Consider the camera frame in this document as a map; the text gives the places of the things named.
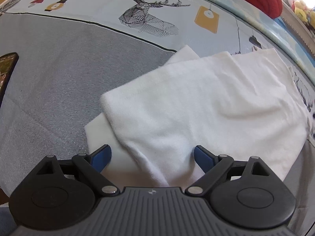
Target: geometric deer illustration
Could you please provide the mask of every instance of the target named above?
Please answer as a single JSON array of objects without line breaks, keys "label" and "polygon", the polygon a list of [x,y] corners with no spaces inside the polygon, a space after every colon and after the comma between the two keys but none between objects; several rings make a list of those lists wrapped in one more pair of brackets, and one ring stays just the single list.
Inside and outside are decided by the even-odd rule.
[{"label": "geometric deer illustration", "polygon": [[126,10],[119,20],[122,24],[139,29],[140,32],[146,32],[158,37],[169,35],[178,35],[178,28],[168,22],[158,19],[148,13],[150,8],[161,8],[163,6],[185,7],[190,4],[182,5],[180,0],[177,3],[169,4],[169,0],[164,2],[146,2],[144,0],[134,0],[137,4]]}]

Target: bed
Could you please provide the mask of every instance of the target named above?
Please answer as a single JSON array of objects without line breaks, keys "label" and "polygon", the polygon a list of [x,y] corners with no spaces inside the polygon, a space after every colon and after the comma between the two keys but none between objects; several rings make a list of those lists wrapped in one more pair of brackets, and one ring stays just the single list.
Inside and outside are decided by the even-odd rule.
[{"label": "bed", "polygon": [[[186,44],[200,57],[274,47],[315,113],[314,60],[244,0],[10,0],[0,13],[0,51],[19,55],[0,108],[7,195],[45,155],[87,151],[84,126],[102,112],[100,95]],[[303,236],[315,233],[313,131],[284,181],[298,203],[289,228]]]}]

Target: white towel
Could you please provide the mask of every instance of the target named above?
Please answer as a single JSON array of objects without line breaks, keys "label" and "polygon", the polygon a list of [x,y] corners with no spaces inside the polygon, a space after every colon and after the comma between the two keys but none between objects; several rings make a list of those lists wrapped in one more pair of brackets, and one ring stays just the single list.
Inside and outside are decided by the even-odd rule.
[{"label": "white towel", "polygon": [[193,148],[261,157],[283,180],[311,129],[274,49],[160,67],[101,97],[119,142],[159,187],[191,178]]},{"label": "white towel", "polygon": [[[175,53],[165,63],[165,65],[198,58],[199,56],[186,45]],[[94,152],[104,144],[111,146],[111,162],[101,172],[108,180],[113,182],[121,190],[125,186],[154,187],[156,185],[150,175],[144,173],[137,166],[127,149],[119,143],[110,123],[103,113],[99,114],[96,118],[89,122],[84,129],[90,153]],[[201,169],[197,169],[191,175],[191,178],[187,179],[187,177],[184,177],[182,180],[178,180],[176,186],[181,186],[185,189],[187,186],[199,179],[199,177],[203,174],[204,173]]]}]

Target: yellow plush toy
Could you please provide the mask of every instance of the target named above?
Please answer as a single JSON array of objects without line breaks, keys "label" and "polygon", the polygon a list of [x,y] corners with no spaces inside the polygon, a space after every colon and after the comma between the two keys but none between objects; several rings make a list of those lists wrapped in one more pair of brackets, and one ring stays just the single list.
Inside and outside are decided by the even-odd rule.
[{"label": "yellow plush toy", "polygon": [[307,22],[308,18],[306,16],[305,10],[308,9],[306,4],[300,0],[300,1],[295,1],[294,2],[295,9],[294,13],[296,16],[302,21],[302,22]]}]

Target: phone screen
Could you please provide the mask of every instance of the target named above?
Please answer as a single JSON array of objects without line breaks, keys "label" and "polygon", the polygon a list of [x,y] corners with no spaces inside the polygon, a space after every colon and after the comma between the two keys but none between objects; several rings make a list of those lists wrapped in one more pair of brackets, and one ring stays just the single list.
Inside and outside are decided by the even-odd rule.
[{"label": "phone screen", "polygon": [[17,53],[9,53],[0,57],[0,107],[5,89],[18,59]]}]

